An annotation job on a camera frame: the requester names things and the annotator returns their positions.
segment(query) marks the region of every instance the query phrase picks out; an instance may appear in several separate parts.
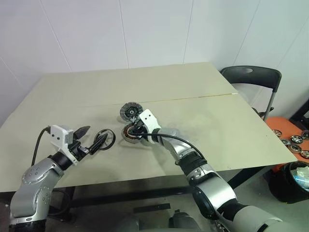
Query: floor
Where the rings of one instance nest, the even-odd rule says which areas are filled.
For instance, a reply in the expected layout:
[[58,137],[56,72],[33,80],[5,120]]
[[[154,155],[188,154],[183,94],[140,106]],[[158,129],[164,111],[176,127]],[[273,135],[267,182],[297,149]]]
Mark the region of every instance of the floor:
[[[220,175],[228,180],[237,171],[220,172]],[[97,186],[85,186],[76,190],[75,197],[110,195],[116,192],[126,192],[128,189],[155,189],[161,185],[177,186],[185,185],[183,176],[158,177],[147,181],[116,182]],[[235,190],[238,200],[243,204],[251,204],[260,207],[295,226],[295,231],[309,231],[309,200],[285,204],[277,201],[268,189],[266,180],[259,177],[247,185],[242,185]],[[133,208],[169,203],[171,209],[133,214]],[[47,232],[109,232],[126,218],[135,217],[140,220],[142,229],[166,228],[168,220],[174,211],[180,209],[193,217],[200,228],[210,231],[209,222],[199,213],[191,195],[177,195],[165,198],[112,203],[105,205],[75,208],[71,211],[77,216],[75,223],[68,224],[54,219],[47,220]],[[8,231],[9,207],[0,204],[0,231]]]

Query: white wall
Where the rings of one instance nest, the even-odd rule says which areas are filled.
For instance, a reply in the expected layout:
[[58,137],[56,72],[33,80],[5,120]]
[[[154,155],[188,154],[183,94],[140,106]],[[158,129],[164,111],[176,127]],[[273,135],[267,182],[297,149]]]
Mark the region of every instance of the white wall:
[[[0,125],[43,73],[201,61],[280,70],[272,114],[290,117],[309,95],[308,9],[309,0],[0,0]],[[263,110],[261,88],[239,88]]]

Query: black chair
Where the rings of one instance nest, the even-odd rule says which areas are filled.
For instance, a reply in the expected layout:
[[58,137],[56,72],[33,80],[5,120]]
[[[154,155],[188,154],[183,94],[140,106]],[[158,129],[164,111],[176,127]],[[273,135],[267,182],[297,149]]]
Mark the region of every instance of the black chair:
[[280,84],[281,73],[275,69],[257,66],[231,66],[222,69],[220,73],[231,84],[244,83],[272,88],[266,111],[258,113],[259,116],[264,116],[263,120],[266,121],[269,112],[273,109],[271,105]]

